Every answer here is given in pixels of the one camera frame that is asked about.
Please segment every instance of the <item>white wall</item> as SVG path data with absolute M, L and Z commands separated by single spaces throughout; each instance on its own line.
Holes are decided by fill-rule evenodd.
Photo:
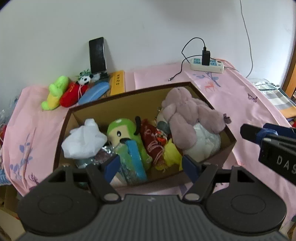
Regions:
M 254 58 L 250 78 L 280 84 L 293 48 L 293 0 L 242 0 Z M 243 75 L 250 67 L 238 0 L 11 0 L 0 11 L 0 109 L 32 84 L 89 67 L 88 41 L 104 36 L 108 70 L 182 60 L 202 37 Z M 191 43 L 187 55 L 199 54 Z

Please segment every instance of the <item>green plush toy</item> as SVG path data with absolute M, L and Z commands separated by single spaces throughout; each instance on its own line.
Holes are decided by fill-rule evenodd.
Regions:
M 137 142 L 144 169 L 147 171 L 151 166 L 152 158 L 146 152 L 139 133 L 141 127 L 141 120 L 139 117 L 136 117 L 136 123 L 137 125 L 135 125 L 133 121 L 125 118 L 117 119 L 108 126 L 107 137 L 113 147 L 116 147 L 120 141 L 124 141 L 125 139 L 135 140 Z
M 69 84 L 67 76 L 60 76 L 53 84 L 49 86 L 49 95 L 46 101 L 41 103 L 43 110 L 54 110 L 59 106 L 59 100 L 66 92 Z

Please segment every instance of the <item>white plastic bag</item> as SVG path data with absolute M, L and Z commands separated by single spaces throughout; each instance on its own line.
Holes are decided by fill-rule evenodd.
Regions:
M 95 156 L 107 142 L 94 119 L 86 119 L 84 126 L 73 129 L 63 141 L 65 158 L 84 159 Z

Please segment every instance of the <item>panda plush toy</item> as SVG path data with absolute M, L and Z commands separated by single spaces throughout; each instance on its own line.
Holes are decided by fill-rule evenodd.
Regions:
M 69 84 L 68 90 L 60 99 L 60 105 L 63 107 L 75 105 L 88 90 L 89 84 L 94 81 L 94 76 L 89 70 L 82 71 L 77 81 Z

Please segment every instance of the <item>power strip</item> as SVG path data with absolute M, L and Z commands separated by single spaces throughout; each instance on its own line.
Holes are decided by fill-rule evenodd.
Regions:
M 190 68 L 197 71 L 214 72 L 221 74 L 224 72 L 224 64 L 221 61 L 214 59 L 210 60 L 210 65 L 202 65 L 201 58 L 192 58 L 190 60 Z

